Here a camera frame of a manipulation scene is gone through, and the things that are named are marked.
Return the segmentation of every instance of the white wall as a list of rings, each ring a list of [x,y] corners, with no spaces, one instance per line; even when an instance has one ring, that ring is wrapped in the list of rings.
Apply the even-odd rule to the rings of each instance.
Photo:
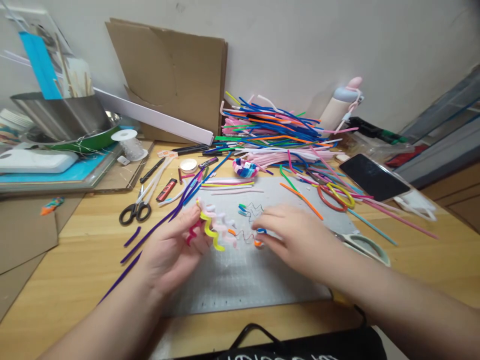
[[[399,131],[465,77],[480,60],[476,0],[6,0],[47,9],[94,85],[125,96],[104,22],[131,20],[229,43],[226,88],[262,94],[285,109],[318,117],[332,90],[364,77],[355,115]],[[0,50],[22,52],[0,19]],[[37,91],[31,73],[0,58],[0,106]]]

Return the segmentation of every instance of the pipe cleaner bracelet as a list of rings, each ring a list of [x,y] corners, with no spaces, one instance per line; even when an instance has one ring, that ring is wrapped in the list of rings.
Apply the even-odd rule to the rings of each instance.
[[[237,158],[232,163],[233,171],[242,178],[252,178],[259,173],[259,167],[253,162]]]

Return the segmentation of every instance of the phone screen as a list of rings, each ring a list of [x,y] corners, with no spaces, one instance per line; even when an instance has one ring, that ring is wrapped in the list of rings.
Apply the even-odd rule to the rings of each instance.
[[[340,169],[365,192],[379,202],[406,193],[411,188],[363,154],[357,154]]]

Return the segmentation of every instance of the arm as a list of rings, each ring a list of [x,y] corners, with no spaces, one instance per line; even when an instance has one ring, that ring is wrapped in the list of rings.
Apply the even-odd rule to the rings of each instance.
[[[379,262],[348,249],[300,209],[266,209],[252,225],[285,263],[347,295],[412,360],[480,359],[480,313]]]
[[[160,226],[128,276],[39,359],[135,358],[157,325],[165,299],[209,249],[203,234],[191,247],[185,245],[186,232],[199,217],[200,209],[194,206]]]

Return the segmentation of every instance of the cutting mat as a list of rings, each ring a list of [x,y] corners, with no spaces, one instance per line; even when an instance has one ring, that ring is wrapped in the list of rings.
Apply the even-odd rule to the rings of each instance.
[[[314,187],[292,181],[323,216],[328,228],[340,234],[358,232],[345,213],[330,209],[320,200]],[[201,190],[197,195],[205,204],[215,205],[218,214],[226,213],[227,220],[235,220],[236,233],[243,230],[247,237],[252,233],[251,223],[248,217],[238,213],[240,203],[247,206],[253,203],[263,208],[286,203],[311,212],[301,199],[280,186],[280,182],[286,181],[276,176],[258,177],[254,187],[265,192],[212,195],[211,190]],[[248,209],[252,209],[254,215],[261,211],[254,210],[252,206]],[[242,235],[237,239],[237,249],[219,239],[220,244],[225,246],[225,252],[211,248],[193,275],[171,298],[165,315],[183,316],[331,299],[327,287],[296,273],[267,247],[257,249],[252,239],[245,242]]]

